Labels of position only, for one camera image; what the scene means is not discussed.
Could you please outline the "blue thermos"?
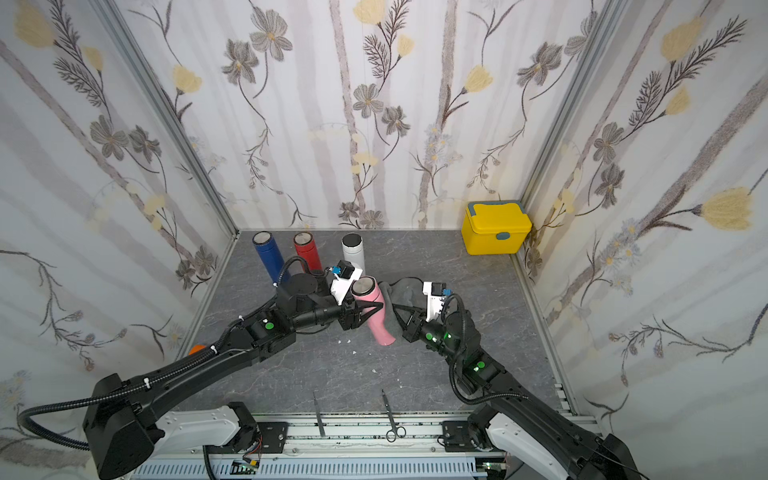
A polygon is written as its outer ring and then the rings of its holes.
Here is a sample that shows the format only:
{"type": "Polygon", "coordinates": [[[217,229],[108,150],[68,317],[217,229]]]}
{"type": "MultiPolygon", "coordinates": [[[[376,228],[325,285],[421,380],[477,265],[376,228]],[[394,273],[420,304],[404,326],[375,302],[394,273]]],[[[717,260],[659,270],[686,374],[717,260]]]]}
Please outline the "blue thermos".
{"type": "Polygon", "coordinates": [[[284,259],[274,235],[269,231],[256,232],[252,243],[272,282],[276,283],[284,266],[284,259]]]}

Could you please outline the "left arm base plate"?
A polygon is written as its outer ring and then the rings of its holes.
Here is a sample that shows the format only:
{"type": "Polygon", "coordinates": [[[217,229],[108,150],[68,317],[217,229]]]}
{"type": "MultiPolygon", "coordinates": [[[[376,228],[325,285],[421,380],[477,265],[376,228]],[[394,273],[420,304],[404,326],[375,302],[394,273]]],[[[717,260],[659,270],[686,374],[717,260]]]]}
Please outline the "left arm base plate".
{"type": "Polygon", "coordinates": [[[287,440],[288,426],[287,422],[257,422],[243,453],[247,456],[281,454],[287,440]]]}

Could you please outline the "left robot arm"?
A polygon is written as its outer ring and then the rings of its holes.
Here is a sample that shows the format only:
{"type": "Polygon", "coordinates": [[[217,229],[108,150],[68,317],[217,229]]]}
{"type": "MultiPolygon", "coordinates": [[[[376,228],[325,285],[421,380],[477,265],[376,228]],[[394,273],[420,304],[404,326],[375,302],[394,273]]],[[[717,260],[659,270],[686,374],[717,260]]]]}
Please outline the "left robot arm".
{"type": "Polygon", "coordinates": [[[297,274],[262,306],[230,323],[212,345],[143,376],[102,378],[83,421],[99,478],[116,479],[139,467],[167,437],[160,427],[164,414],[292,345],[301,329],[333,322],[356,329],[384,307],[351,293],[336,299],[326,281],[297,274]]]}

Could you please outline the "pink thermos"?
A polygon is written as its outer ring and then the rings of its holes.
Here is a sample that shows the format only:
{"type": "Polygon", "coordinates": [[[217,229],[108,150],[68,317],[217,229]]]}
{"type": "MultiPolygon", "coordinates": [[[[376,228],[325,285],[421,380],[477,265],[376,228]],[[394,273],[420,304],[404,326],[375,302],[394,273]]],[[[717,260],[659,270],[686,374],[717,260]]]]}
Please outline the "pink thermos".
{"type": "Polygon", "coordinates": [[[363,275],[352,285],[352,295],[357,301],[367,302],[362,315],[376,342],[381,346],[389,346],[395,342],[395,337],[385,327],[386,302],[382,291],[374,277],[363,275]]]}

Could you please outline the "red thermos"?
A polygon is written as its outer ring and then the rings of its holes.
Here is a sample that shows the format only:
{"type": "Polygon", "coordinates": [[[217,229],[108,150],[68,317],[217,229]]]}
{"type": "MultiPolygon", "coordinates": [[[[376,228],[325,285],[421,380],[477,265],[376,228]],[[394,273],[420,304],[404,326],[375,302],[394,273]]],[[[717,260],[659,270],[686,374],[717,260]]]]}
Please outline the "red thermos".
{"type": "Polygon", "coordinates": [[[302,257],[312,271],[323,269],[314,236],[310,232],[299,232],[293,238],[296,253],[302,257]]]}

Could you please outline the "white thermos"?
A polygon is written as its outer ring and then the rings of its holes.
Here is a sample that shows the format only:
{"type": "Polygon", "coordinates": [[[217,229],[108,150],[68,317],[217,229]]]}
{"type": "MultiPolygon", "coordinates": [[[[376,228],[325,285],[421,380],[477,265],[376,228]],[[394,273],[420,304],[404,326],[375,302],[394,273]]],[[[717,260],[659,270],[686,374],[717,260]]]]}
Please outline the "white thermos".
{"type": "Polygon", "coordinates": [[[357,233],[348,233],[342,238],[342,252],[345,261],[355,268],[365,270],[363,239],[357,233]]]}

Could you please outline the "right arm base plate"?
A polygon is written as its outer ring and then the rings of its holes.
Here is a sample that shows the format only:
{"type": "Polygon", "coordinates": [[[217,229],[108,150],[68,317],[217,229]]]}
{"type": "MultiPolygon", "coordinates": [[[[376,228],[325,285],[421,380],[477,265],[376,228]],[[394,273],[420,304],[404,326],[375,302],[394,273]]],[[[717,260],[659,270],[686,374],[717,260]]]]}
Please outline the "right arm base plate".
{"type": "Polygon", "coordinates": [[[449,453],[476,452],[477,425],[468,420],[446,420],[441,423],[440,444],[449,453]]]}

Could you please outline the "grey cloth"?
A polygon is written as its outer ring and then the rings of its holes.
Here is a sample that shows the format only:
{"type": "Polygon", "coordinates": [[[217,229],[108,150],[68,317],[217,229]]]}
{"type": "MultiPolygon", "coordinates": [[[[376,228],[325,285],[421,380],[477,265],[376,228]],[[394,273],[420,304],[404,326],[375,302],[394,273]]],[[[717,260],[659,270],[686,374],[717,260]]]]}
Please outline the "grey cloth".
{"type": "Polygon", "coordinates": [[[423,281],[417,277],[403,277],[394,282],[380,281],[378,283],[385,301],[385,326],[398,327],[399,324],[392,305],[426,308],[426,296],[423,294],[423,281]]]}

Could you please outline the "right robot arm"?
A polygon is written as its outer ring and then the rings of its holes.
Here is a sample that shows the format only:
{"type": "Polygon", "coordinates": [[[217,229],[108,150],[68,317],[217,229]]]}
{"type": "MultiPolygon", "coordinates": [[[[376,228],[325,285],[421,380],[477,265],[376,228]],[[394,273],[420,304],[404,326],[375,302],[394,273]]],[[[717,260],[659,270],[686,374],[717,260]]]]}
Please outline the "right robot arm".
{"type": "Polygon", "coordinates": [[[482,346],[462,299],[455,308],[427,319],[424,308],[394,304],[403,338],[417,340],[442,356],[453,393],[475,410],[468,417],[470,442],[521,460],[546,479],[643,479],[627,445],[602,437],[566,418],[528,391],[482,346]]]}

